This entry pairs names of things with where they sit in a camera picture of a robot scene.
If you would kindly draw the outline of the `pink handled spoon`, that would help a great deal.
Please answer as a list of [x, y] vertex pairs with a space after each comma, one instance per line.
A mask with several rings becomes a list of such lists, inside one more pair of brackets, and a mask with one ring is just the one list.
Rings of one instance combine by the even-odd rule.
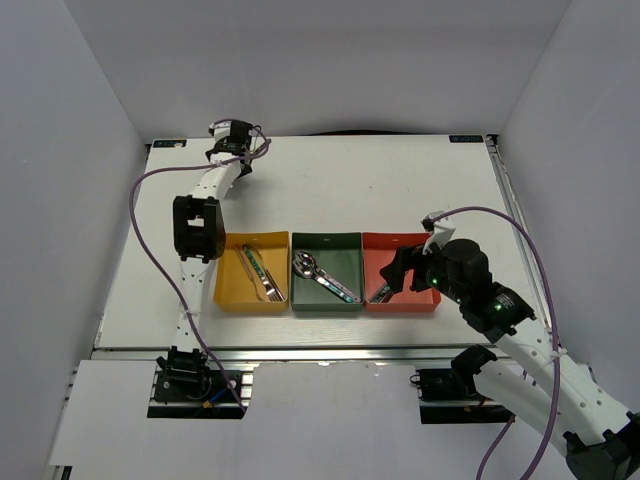
[[299, 277], [314, 280], [346, 303], [355, 304], [361, 301], [361, 299], [351, 290], [340, 284], [337, 280], [335, 280], [333, 277], [328, 275], [324, 270], [320, 269], [317, 266], [312, 266], [311, 264], [304, 262], [294, 261], [293, 268], [295, 273]]

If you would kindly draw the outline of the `teal handled spoon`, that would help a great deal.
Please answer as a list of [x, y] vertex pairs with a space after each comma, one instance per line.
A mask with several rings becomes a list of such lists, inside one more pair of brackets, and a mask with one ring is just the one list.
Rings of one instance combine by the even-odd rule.
[[356, 304], [361, 302], [358, 295], [320, 268], [316, 259], [306, 251], [298, 250], [295, 252], [293, 269], [297, 276], [315, 281], [346, 303]]

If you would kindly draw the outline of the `pink handled fork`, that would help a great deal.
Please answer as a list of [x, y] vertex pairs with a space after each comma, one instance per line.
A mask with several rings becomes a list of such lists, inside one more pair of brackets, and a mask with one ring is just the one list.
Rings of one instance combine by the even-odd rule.
[[254, 287], [256, 297], [259, 301], [270, 301], [268, 289], [263, 282], [265, 275], [263, 270], [256, 260], [249, 245], [242, 245], [236, 248], [236, 254], [239, 258], [241, 265], [245, 273], [247, 274], [249, 281]]

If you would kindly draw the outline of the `dark handled fork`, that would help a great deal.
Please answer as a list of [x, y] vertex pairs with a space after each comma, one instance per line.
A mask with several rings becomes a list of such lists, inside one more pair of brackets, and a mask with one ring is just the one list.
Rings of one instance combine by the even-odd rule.
[[265, 276], [269, 280], [269, 283], [272, 286], [272, 289], [274, 290], [274, 293], [272, 295], [269, 295], [269, 298], [272, 301], [284, 302], [285, 301], [285, 297], [284, 297], [282, 291], [280, 290], [278, 284], [276, 283], [275, 278], [273, 277], [273, 275], [271, 274], [271, 272], [267, 268], [266, 262], [265, 262], [263, 256], [261, 255], [261, 253], [258, 253], [258, 255], [259, 255], [260, 261], [263, 264]]

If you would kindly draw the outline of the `teal handled fork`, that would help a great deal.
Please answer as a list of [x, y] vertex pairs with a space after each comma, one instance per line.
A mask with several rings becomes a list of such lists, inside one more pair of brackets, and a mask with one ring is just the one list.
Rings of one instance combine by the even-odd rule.
[[260, 251], [256, 247], [249, 244], [244, 244], [242, 246], [242, 251], [244, 252], [252, 269], [257, 274], [260, 282], [262, 283], [267, 298], [272, 302], [281, 301], [283, 299], [281, 291], [277, 286], [274, 277], [267, 269]]

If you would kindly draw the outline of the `dark handled spoon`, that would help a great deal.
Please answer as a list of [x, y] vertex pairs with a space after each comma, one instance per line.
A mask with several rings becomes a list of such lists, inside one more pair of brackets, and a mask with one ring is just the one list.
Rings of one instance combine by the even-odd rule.
[[264, 135], [258, 135], [256, 137], [255, 144], [251, 149], [251, 156], [254, 158], [264, 156], [265, 152], [269, 149], [270, 143], [271, 140], [268, 137]]

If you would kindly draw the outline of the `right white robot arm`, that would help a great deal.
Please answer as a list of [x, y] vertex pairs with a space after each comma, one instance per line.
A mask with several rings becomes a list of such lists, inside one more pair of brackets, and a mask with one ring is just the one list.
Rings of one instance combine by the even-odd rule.
[[578, 479], [627, 479], [638, 471], [638, 415], [606, 393], [569, 355], [553, 349], [551, 335], [533, 309], [493, 280], [488, 258], [476, 242], [400, 247], [380, 275], [399, 293], [408, 272], [413, 274], [412, 290], [434, 288], [456, 302], [467, 324], [535, 382], [524, 383], [476, 345], [452, 362], [451, 384], [459, 396], [496, 400], [540, 432], [554, 416], [551, 441]]

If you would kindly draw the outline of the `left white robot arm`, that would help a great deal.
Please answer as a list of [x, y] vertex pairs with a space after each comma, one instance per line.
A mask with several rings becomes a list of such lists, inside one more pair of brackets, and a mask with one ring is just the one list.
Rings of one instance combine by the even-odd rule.
[[224, 253], [226, 233], [221, 210], [236, 179], [251, 171], [243, 157], [251, 150], [253, 125], [240, 120], [212, 124], [213, 147], [205, 153], [212, 167], [187, 195], [172, 205], [174, 248], [179, 257], [179, 320], [167, 358], [159, 365], [188, 398], [199, 399], [211, 387], [205, 353], [194, 333], [200, 325], [213, 267]]

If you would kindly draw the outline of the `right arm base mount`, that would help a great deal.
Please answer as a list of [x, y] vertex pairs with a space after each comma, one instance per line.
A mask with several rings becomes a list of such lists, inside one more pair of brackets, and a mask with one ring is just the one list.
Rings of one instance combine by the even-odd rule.
[[488, 348], [473, 345], [457, 355], [448, 368], [418, 369], [409, 379], [418, 390], [423, 425], [506, 423], [512, 413], [480, 394], [475, 374], [498, 357]]

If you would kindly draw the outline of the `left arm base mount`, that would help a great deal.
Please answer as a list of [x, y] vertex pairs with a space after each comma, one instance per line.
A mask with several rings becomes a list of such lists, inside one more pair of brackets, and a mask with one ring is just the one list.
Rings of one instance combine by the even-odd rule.
[[156, 359], [156, 372], [147, 409], [150, 419], [240, 420], [247, 401], [242, 398], [244, 373], [225, 370], [197, 349], [172, 347]]

